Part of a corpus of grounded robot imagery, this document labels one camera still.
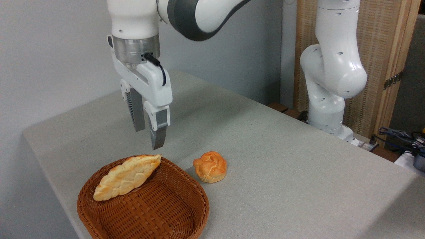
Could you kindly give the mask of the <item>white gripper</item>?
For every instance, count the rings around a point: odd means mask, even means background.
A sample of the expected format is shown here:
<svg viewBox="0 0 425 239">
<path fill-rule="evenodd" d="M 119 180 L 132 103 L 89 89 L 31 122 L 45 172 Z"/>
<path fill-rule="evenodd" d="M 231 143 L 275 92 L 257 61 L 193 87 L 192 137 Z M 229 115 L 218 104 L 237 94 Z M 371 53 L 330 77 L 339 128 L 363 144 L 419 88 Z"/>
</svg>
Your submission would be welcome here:
<svg viewBox="0 0 425 239">
<path fill-rule="evenodd" d="M 145 129 L 144 110 L 149 117 L 153 150 L 163 147 L 170 125 L 171 80 L 158 65 L 159 35 L 146 39 L 121 39 L 108 36 L 111 53 L 136 132 Z"/>
</svg>

